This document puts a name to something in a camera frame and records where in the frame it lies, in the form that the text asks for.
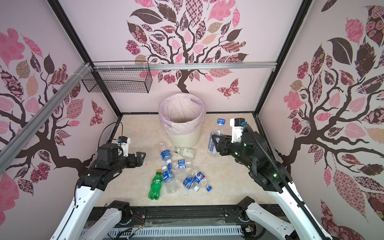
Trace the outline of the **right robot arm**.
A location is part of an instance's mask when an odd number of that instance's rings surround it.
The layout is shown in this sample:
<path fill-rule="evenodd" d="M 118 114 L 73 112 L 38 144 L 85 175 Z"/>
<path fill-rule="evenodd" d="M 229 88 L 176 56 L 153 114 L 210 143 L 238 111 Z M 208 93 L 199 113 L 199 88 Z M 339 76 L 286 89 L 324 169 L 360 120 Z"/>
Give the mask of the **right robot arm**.
<path fill-rule="evenodd" d="M 249 176 L 280 206 L 285 222 L 250 198 L 238 207 L 246 220 L 259 224 L 279 240 L 331 240 L 300 196 L 286 168 L 268 152 L 267 141 L 242 118 L 231 124 L 232 135 L 213 134 L 211 139 L 221 156 L 231 156 L 249 170 Z"/>

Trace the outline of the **tall clear water bottle blue cap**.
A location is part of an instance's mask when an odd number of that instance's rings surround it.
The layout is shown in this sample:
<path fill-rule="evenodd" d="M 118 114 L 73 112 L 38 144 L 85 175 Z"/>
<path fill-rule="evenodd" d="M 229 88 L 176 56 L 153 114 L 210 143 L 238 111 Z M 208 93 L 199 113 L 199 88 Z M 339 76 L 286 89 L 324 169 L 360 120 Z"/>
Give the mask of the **tall clear water bottle blue cap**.
<path fill-rule="evenodd" d="M 221 140 L 220 136 L 225 136 L 225 123 L 224 119 L 217 119 L 217 125 L 212 128 L 210 133 L 210 139 L 208 144 L 208 154 L 212 157 L 219 157 L 220 154 L 217 150 L 217 146 Z"/>

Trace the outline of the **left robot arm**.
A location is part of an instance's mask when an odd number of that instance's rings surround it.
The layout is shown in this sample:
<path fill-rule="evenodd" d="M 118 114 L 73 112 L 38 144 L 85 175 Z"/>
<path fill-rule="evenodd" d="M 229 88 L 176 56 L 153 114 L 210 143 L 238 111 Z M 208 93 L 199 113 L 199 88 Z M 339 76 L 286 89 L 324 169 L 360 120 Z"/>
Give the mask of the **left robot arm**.
<path fill-rule="evenodd" d="M 53 240 L 102 240 L 117 224 L 127 224 L 131 221 L 130 204 L 113 201 L 96 223 L 82 234 L 95 204 L 108 184 L 124 169 L 143 165 L 146 153 L 130 154 L 128 150 L 127 143 L 104 144 L 98 147 L 97 159 L 77 181 L 72 203 L 53 233 Z"/>

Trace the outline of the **pepsi label clear bottle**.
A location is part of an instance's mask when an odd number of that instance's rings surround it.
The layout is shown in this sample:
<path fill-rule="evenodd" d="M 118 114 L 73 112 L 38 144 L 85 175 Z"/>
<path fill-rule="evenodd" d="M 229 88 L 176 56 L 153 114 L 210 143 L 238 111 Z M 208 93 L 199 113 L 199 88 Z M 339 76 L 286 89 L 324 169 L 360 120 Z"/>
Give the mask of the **pepsi label clear bottle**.
<path fill-rule="evenodd" d="M 192 168 L 191 174 L 200 187 L 206 189 L 207 192 L 212 190 L 206 175 L 198 167 Z"/>

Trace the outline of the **green bottle yellow cap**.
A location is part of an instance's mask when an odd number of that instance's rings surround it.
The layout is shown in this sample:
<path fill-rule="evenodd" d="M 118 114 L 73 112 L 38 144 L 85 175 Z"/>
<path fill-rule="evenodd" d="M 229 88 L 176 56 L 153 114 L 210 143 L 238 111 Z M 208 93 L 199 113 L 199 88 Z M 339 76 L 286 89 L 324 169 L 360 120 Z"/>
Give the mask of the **green bottle yellow cap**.
<path fill-rule="evenodd" d="M 150 200 L 158 200 L 160 198 L 162 183 L 163 183 L 162 170 L 157 170 L 152 180 L 151 188 L 148 194 L 148 198 Z"/>

